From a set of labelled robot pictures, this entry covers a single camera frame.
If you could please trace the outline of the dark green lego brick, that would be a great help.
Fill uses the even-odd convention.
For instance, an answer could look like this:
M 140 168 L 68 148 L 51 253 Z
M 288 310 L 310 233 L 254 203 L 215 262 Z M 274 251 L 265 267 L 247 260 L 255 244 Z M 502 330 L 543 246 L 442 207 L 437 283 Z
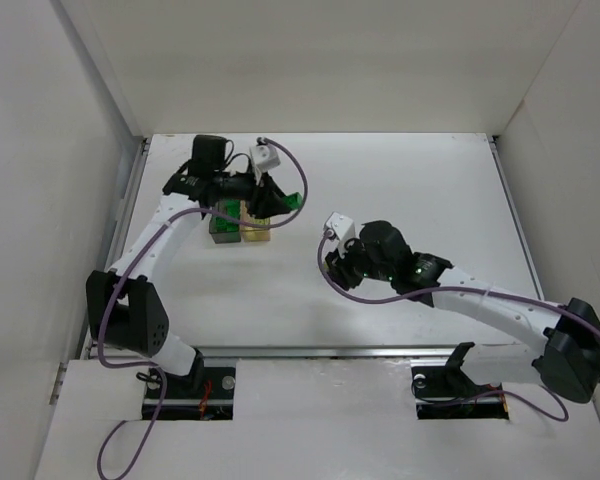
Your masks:
M 284 197 L 284 202 L 291 211 L 299 210 L 303 205 L 303 197 L 299 192 Z

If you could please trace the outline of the dark green lego plate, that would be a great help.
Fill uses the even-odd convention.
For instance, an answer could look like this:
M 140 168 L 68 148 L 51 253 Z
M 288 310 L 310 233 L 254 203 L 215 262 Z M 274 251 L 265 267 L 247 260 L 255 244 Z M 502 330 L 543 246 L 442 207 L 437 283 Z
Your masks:
M 235 219 L 240 219 L 240 201 L 239 200 L 221 200 L 216 204 L 216 209 L 225 217 L 216 216 L 215 223 L 218 229 L 238 229 L 239 225 Z

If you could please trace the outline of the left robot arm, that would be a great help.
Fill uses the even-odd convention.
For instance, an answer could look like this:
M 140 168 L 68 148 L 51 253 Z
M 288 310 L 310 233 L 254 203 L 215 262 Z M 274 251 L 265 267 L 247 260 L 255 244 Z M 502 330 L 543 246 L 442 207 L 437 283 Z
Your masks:
M 139 355 L 137 367 L 153 368 L 159 383 L 172 378 L 196 389 L 202 382 L 203 354 L 170 330 L 157 285 L 181 245 L 207 216 L 230 221 L 217 210 L 224 200 L 245 204 L 247 226 L 286 225 L 304 206 L 306 195 L 285 194 L 271 172 L 290 151 L 261 137 L 249 149 L 245 171 L 230 168 L 229 139 L 197 135 L 190 158 L 166 181 L 159 204 L 134 244 L 107 270 L 86 281 L 90 334 L 97 348 L 116 347 Z

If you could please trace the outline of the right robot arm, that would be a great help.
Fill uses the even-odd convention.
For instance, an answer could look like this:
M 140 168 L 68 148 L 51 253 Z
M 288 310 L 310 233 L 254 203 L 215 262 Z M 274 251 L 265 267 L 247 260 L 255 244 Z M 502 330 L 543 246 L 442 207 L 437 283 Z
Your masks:
M 483 282 L 442 257 L 417 252 L 384 220 L 357 230 L 353 220 L 333 214 L 324 224 L 317 253 L 326 282 L 356 303 L 365 280 L 384 282 L 394 296 L 384 305 L 412 301 L 459 314 L 511 337 L 505 344 L 475 340 L 457 344 L 441 366 L 417 367 L 415 386 L 431 398 L 471 397 L 490 384 L 536 384 L 575 403 L 589 402 L 600 384 L 600 320 L 587 302 L 565 304 L 519 296 Z

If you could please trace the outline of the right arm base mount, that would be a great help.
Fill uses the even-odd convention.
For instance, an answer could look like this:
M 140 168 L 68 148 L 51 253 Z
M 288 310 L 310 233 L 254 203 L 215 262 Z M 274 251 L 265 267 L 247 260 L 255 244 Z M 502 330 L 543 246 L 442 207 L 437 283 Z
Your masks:
M 411 366 L 411 393 L 418 420 L 509 419 L 504 397 L 495 394 L 501 384 L 476 384 L 461 370 L 474 346 L 473 342 L 463 342 L 443 363 Z

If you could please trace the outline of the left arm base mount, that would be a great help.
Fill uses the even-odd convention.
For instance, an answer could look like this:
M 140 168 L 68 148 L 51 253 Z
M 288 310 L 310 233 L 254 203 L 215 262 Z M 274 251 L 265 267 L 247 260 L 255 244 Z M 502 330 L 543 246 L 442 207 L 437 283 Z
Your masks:
M 164 421 L 229 421 L 233 419 L 236 387 L 235 365 L 211 366 L 204 369 L 202 384 L 193 388 L 182 379 L 167 376 L 165 399 L 160 408 L 159 375 L 151 368 L 137 373 L 136 379 L 145 384 L 141 417 L 150 420 L 155 411 Z

